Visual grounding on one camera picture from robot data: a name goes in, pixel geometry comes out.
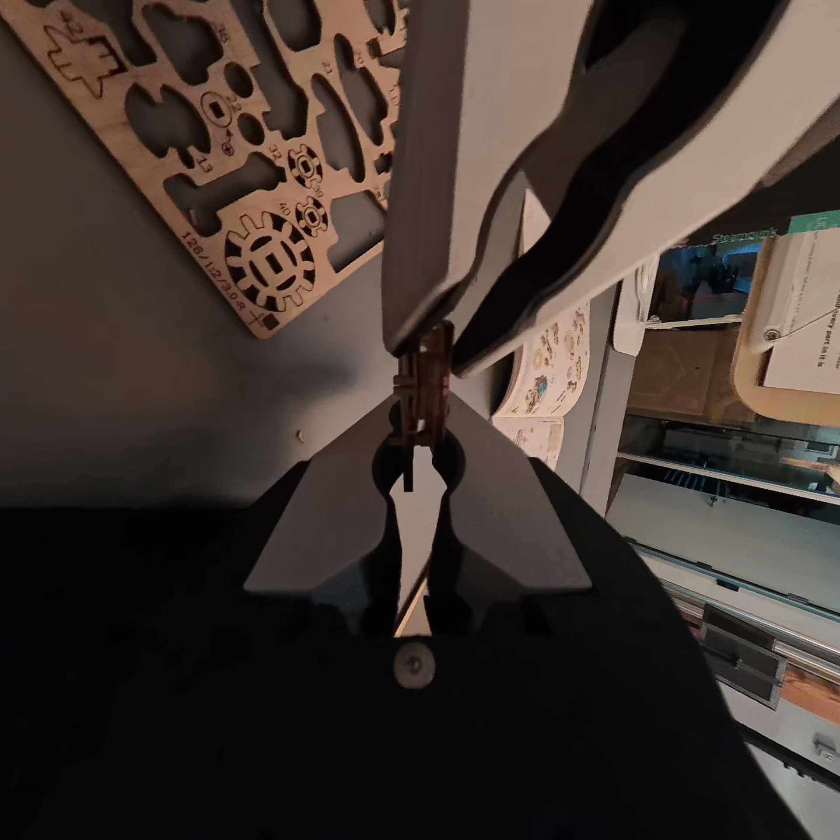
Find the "wooden gear assembly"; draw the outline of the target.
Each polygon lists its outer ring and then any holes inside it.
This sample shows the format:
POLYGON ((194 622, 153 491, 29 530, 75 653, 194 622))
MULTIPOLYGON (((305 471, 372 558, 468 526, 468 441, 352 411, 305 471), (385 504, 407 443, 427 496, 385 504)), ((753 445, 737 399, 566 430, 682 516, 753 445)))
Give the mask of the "wooden gear assembly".
POLYGON ((405 493, 414 489, 414 449, 435 451, 445 439, 454 333, 453 323, 442 321, 398 361, 397 412, 388 443, 401 451, 405 493))

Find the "instruction booklet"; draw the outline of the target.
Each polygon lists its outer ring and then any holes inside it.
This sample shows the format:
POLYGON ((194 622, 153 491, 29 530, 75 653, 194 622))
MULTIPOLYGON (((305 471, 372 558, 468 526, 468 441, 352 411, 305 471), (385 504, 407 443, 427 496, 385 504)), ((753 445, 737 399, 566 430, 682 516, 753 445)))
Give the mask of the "instruction booklet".
POLYGON ((591 304, 563 310, 513 355, 511 378, 490 418, 530 458, 556 469, 564 421, 590 367, 591 304))

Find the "dark cloth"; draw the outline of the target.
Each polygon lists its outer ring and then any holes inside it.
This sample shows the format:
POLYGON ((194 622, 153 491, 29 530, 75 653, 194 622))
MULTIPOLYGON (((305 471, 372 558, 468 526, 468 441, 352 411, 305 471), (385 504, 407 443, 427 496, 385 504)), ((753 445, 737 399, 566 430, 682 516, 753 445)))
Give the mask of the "dark cloth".
POLYGON ((235 838, 242 511, 2 511, 2 838, 235 838))

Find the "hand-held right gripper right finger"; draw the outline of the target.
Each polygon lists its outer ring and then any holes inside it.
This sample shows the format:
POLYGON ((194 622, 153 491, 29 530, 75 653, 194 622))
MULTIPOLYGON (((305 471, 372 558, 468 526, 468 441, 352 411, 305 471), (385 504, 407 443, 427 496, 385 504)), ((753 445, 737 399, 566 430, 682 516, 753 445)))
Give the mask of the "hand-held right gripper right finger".
POLYGON ((451 396, 433 466, 445 484, 429 555, 429 627, 470 634, 498 605, 592 589, 536 465, 451 396))

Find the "laser-cut plywood sheet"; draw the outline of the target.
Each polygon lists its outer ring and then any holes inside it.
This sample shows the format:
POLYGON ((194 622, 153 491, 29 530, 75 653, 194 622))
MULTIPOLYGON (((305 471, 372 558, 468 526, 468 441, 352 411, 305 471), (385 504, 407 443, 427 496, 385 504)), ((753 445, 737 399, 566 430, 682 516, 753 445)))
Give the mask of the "laser-cut plywood sheet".
POLYGON ((383 250, 408 2, 2 2, 2 20, 267 339, 383 250))

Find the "white desk stand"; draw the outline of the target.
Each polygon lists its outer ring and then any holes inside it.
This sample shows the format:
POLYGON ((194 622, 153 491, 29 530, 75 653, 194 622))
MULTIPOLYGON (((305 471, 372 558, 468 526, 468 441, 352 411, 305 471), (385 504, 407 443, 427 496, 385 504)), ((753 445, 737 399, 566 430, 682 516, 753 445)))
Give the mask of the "white desk stand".
POLYGON ((615 352, 636 357, 649 321, 660 254, 648 257, 621 281, 612 325, 615 352))

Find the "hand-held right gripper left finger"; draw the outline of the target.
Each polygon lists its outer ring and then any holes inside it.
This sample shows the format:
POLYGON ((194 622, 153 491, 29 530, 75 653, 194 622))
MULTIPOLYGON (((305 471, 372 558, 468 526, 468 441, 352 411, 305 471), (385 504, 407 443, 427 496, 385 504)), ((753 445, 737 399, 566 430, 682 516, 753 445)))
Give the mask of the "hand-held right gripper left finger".
POLYGON ((387 397, 313 456, 245 581, 252 595, 335 607, 354 634, 393 634, 403 565, 387 397))

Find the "black model kit box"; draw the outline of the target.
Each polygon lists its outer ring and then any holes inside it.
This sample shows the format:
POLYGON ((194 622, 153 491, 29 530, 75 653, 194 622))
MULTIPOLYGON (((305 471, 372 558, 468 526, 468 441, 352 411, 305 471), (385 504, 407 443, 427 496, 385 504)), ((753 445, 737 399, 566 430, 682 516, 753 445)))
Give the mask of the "black model kit box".
POLYGON ((766 238, 798 235, 839 227, 839 211, 756 217, 723 217, 715 219, 686 240, 687 247, 744 244, 766 238))

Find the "tan clipboard with paper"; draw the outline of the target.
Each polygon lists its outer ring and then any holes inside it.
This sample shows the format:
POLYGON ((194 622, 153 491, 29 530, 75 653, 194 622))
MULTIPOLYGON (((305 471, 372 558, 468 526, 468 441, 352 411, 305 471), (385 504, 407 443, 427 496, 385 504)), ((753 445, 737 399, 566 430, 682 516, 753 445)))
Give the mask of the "tan clipboard with paper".
POLYGON ((756 414, 839 426, 839 230, 785 235, 759 252, 731 364, 756 414))

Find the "dark grey box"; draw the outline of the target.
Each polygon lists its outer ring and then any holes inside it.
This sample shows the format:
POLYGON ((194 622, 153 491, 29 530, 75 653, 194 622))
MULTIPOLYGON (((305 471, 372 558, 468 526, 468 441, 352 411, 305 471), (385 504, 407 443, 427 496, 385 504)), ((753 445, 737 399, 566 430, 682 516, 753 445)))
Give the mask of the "dark grey box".
POLYGON ((706 604, 697 639, 710 669, 724 685, 775 710, 788 660, 770 633, 706 604))

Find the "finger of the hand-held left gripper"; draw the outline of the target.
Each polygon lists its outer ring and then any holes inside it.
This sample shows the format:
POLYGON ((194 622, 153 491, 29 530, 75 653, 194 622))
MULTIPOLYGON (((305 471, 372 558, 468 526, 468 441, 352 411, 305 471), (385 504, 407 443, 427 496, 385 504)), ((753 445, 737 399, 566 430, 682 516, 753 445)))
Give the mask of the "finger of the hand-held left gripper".
POLYGON ((455 342, 459 376, 734 207, 838 98, 838 2, 679 2, 610 54, 596 16, 600 59, 525 158, 551 223, 455 342))
POLYGON ((593 9, 409 3, 382 261, 382 339, 395 358, 475 272, 494 196, 560 116, 593 9))

